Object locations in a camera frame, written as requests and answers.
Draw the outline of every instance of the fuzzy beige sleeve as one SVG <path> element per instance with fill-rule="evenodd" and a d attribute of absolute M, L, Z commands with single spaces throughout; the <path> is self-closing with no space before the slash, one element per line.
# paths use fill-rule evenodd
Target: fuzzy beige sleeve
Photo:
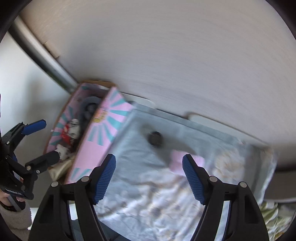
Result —
<path fill-rule="evenodd" d="M 21 212 L 11 212 L 0 205 L 0 213 L 10 230 L 21 240 L 27 241 L 29 237 L 28 227 L 31 226 L 31 210 L 26 202 L 26 208 Z"/>

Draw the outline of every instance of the pink cloth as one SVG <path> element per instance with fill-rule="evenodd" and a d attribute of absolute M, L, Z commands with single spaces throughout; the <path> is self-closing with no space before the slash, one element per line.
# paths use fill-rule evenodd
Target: pink cloth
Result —
<path fill-rule="evenodd" d="M 183 160 L 183 156 L 185 156 L 186 154 L 190 154 L 190 153 L 187 153 L 185 151 L 178 151 L 178 150 L 172 151 L 170 155 L 171 162 L 169 165 L 169 169 L 172 173 L 175 173 L 180 176 L 185 176 L 185 173 L 182 167 L 182 160 Z M 191 156 L 199 167 L 204 167 L 205 159 L 203 157 L 197 156 L 197 155 L 191 155 Z"/>

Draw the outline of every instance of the blue gripper pad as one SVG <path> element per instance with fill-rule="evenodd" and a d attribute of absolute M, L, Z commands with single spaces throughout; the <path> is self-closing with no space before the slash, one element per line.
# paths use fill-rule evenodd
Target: blue gripper pad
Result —
<path fill-rule="evenodd" d="M 30 135 L 34 132 L 44 129 L 45 127 L 46 127 L 46 121 L 39 120 L 39 121 L 36 121 L 30 125 L 26 125 L 22 130 L 22 134 L 27 136 L 27 135 Z"/>
<path fill-rule="evenodd" d="M 107 187 L 108 187 L 110 180 L 113 176 L 115 167 L 116 167 L 116 158 L 114 155 L 112 155 L 111 158 L 109 159 L 109 162 L 105 166 L 97 184 L 96 184 L 94 203 L 98 203 L 100 200 L 102 200 L 104 198 Z"/>
<path fill-rule="evenodd" d="M 204 187 L 187 156 L 183 157 L 182 166 L 195 199 L 205 205 Z"/>

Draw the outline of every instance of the light blue fabric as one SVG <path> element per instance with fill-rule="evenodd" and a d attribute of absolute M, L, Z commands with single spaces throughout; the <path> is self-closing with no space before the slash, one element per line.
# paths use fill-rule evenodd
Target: light blue fabric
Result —
<path fill-rule="evenodd" d="M 148 143 L 153 131 L 163 135 L 162 148 Z M 169 171 L 172 150 L 202 156 L 209 175 L 224 182 L 245 181 L 258 202 L 276 166 L 272 151 L 266 154 L 230 135 L 137 104 L 109 151 L 117 163 L 105 197 L 95 207 L 99 220 L 131 241 L 190 240 L 203 206 L 187 179 Z M 225 202 L 216 240 L 223 236 L 227 213 Z"/>

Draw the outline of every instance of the white wall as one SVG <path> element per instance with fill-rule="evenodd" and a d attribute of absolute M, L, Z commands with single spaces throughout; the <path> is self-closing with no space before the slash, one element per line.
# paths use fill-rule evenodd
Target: white wall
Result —
<path fill-rule="evenodd" d="M 20 122 L 31 123 L 45 119 L 47 127 L 25 137 L 15 154 L 22 164 L 42 155 L 50 130 L 69 94 L 40 69 L 6 34 L 0 43 L 0 127 L 1 134 Z M 35 183 L 35 199 L 38 206 L 51 183 L 49 174 L 39 175 Z"/>
<path fill-rule="evenodd" d="M 33 0 L 22 18 L 73 77 L 218 120 L 296 163 L 296 42 L 265 0 Z"/>

